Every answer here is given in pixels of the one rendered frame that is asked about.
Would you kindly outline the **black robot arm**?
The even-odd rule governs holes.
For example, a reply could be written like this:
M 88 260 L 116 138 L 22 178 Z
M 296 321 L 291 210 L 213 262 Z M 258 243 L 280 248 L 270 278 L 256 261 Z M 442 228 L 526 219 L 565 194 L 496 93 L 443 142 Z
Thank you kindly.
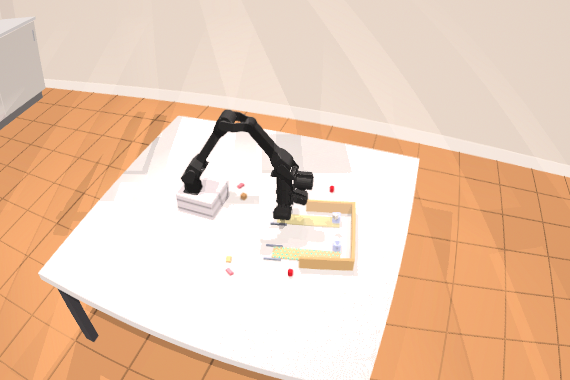
M 239 121 L 241 123 L 235 123 Z M 276 177 L 276 186 L 279 190 L 289 190 L 293 186 L 290 206 L 299 204 L 306 206 L 308 201 L 307 190 L 313 189 L 313 172 L 298 171 L 299 166 L 293 160 L 293 156 L 285 149 L 280 148 L 265 130 L 256 122 L 256 119 L 241 112 L 224 110 L 216 121 L 213 133 L 204 144 L 202 150 L 196 154 L 181 177 L 185 190 L 183 193 L 198 195 L 203 188 L 202 173 L 209 164 L 206 161 L 220 138 L 229 133 L 247 132 L 261 149 L 268 155 L 273 170 L 271 177 Z M 292 167 L 292 169 L 291 169 Z M 291 170 L 291 172 L 290 172 Z

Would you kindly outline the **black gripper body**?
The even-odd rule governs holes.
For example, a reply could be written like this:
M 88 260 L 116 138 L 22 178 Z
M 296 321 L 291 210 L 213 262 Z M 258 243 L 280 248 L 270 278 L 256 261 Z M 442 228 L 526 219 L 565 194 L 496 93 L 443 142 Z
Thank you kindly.
M 279 207 L 276 207 L 273 212 L 274 219 L 281 219 L 281 220 L 290 220 L 291 218 L 291 209 L 290 209 L 290 200 L 292 195 L 292 190 L 296 189 L 293 184 L 292 188 L 289 190 L 279 190 L 276 186 L 276 203 L 279 203 Z

